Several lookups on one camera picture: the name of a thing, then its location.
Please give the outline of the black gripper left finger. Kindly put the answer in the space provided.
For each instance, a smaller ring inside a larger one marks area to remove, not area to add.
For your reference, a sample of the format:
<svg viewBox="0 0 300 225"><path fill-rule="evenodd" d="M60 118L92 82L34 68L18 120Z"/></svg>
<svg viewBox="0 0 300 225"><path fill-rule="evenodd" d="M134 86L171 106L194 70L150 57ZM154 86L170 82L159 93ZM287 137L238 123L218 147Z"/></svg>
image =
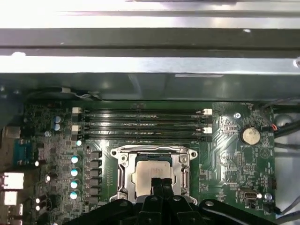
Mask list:
<svg viewBox="0 0 300 225"><path fill-rule="evenodd" d="M72 219L67 225L159 225L163 206L162 179L151 179L150 195L143 202L118 199Z"/></svg>

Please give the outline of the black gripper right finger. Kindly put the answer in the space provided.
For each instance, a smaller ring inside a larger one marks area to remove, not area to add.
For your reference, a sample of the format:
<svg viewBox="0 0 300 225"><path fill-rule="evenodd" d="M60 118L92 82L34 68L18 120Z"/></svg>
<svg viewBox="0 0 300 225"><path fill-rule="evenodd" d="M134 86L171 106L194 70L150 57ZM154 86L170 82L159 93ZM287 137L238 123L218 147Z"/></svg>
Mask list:
<svg viewBox="0 0 300 225"><path fill-rule="evenodd" d="M183 196L175 195L172 180L163 179L164 196L173 215L172 225L273 225L274 222L213 199L198 206Z"/></svg>

